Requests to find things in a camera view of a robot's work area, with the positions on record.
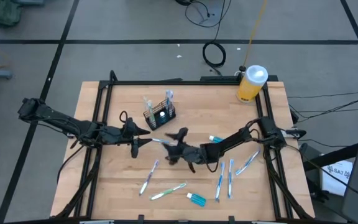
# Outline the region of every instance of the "gray floor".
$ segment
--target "gray floor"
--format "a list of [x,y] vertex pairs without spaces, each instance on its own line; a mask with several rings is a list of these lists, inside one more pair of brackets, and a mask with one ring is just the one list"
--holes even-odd
[[[221,0],[204,0],[219,14]],[[358,1],[347,0],[358,23]],[[25,7],[21,22],[0,29],[0,39],[59,40],[73,0],[48,0],[44,7]],[[219,39],[248,39],[261,0],[233,0],[221,24]],[[185,8],[173,0],[81,0],[68,39],[143,40],[211,39],[216,28],[190,24]],[[199,19],[194,9],[190,16]],[[340,1],[269,0],[255,39],[357,40]],[[120,80],[161,80],[182,77],[198,80],[214,75],[203,62],[202,44],[93,45],[63,48],[47,103],[73,115],[81,82],[107,79],[113,69]],[[227,61],[221,71],[232,75],[242,63],[246,45],[226,44]],[[0,205],[21,151],[28,124],[17,119],[24,97],[39,97],[57,45],[1,44],[11,57],[14,78],[0,80]],[[216,49],[208,49],[219,60]],[[0,55],[0,64],[4,63]],[[358,45],[253,45],[249,64],[259,64],[285,82],[288,96],[358,91]],[[358,99],[358,95],[308,100],[290,99],[300,111],[327,110]],[[349,108],[358,108],[358,104]],[[298,125],[305,136],[326,144],[358,142],[358,111],[331,113]],[[56,187],[56,174],[67,140],[39,127],[6,221],[47,218]],[[335,149],[311,142],[322,152]],[[329,217],[316,207],[317,216]]]

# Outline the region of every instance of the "bottle cap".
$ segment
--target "bottle cap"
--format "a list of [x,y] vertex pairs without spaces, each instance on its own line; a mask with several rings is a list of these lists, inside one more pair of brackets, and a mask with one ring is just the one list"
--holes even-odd
[[266,68],[260,65],[252,65],[246,71],[248,82],[253,85],[263,85],[268,78]]

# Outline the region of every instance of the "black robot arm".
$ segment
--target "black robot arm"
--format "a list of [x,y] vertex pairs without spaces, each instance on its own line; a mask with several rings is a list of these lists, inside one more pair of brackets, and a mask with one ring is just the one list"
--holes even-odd
[[77,120],[52,109],[43,100],[35,98],[24,98],[23,105],[18,113],[19,119],[25,122],[43,121],[61,129],[65,134],[74,135],[77,140],[72,147],[78,142],[86,147],[130,144],[131,155],[136,158],[139,147],[151,141],[151,139],[134,138],[134,136],[150,134],[150,131],[137,127],[133,119],[127,117],[125,111],[120,114],[120,120],[124,123],[122,128],[107,126],[103,123]]
[[[258,123],[263,136],[266,136],[266,138],[259,139],[251,136],[253,130],[250,131],[250,127],[255,123]],[[217,163],[216,167],[218,167],[219,158],[222,157],[225,152],[245,142],[255,141],[272,147],[283,147],[286,144],[282,130],[276,127],[274,121],[268,117],[261,117],[249,121],[244,128],[241,128],[238,132],[223,139],[219,143],[205,143],[199,147],[190,146],[183,141],[187,132],[187,128],[181,128],[178,134],[166,134],[168,137],[177,140],[178,144],[176,146],[164,144],[164,147],[168,151],[166,159],[169,160],[171,165],[176,164],[179,158],[183,158],[187,161],[192,172],[195,172],[193,163],[207,165]]]

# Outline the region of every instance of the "blue toothpaste tube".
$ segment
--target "blue toothpaste tube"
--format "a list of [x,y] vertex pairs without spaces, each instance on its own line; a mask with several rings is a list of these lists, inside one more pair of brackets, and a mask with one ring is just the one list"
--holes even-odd
[[205,206],[206,199],[198,194],[187,193],[186,197],[188,199],[190,199],[191,202],[195,203],[196,205],[199,205],[201,207]]
[[209,140],[214,143],[219,143],[219,142],[223,141],[223,139],[216,137],[216,136],[209,136]]

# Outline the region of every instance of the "wooden table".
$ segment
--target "wooden table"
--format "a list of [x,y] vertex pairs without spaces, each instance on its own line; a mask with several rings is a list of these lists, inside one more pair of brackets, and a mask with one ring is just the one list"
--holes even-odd
[[[292,127],[283,83],[270,82],[268,87],[277,126],[283,129]],[[154,103],[160,102],[165,97],[166,89],[174,91],[177,117],[150,135],[142,136],[143,138],[167,139],[164,133],[177,133],[180,128],[187,127],[189,132],[185,141],[198,146],[209,142],[209,135],[225,138],[257,117],[254,102],[243,104],[237,100],[235,96],[237,86],[118,85],[113,86],[112,89],[108,125],[121,127],[119,114],[122,110],[126,110],[139,127],[149,129],[143,117],[143,96],[145,95]],[[98,82],[82,84],[75,118],[92,119],[97,90]],[[101,120],[102,112],[103,103],[99,120]],[[75,149],[69,149],[72,142],[73,140],[68,140],[65,158],[75,151]],[[287,143],[298,147],[293,139],[287,140]],[[257,150],[257,146],[255,142],[241,144],[228,151],[221,161],[228,164],[229,159],[234,159],[234,169],[237,169]],[[236,220],[275,219],[266,165],[261,154],[241,175],[233,178],[232,199],[227,198],[228,166],[226,166],[220,203],[214,201],[219,170],[210,173],[205,165],[195,165],[196,173],[193,174],[183,159],[180,159],[178,164],[170,166],[164,159],[166,155],[165,149],[157,142],[142,146],[137,159],[131,158],[130,146],[104,146],[92,218],[134,220],[139,214],[143,214],[146,220],[227,220],[230,215],[234,215]],[[85,150],[63,169],[51,215],[60,212],[76,192],[84,156]],[[306,212],[314,216],[299,152],[286,147],[282,149],[282,157],[290,192]],[[139,190],[156,159],[160,160],[160,165],[154,172],[146,191],[140,197]],[[150,195],[183,182],[188,183],[184,189],[158,200],[149,200]],[[188,192],[206,197],[206,206],[201,208],[191,203],[186,198]],[[279,190],[278,197],[284,217],[285,209]],[[87,199],[88,192],[84,196],[85,205]],[[82,214],[85,214],[84,207],[86,206],[83,206]]]

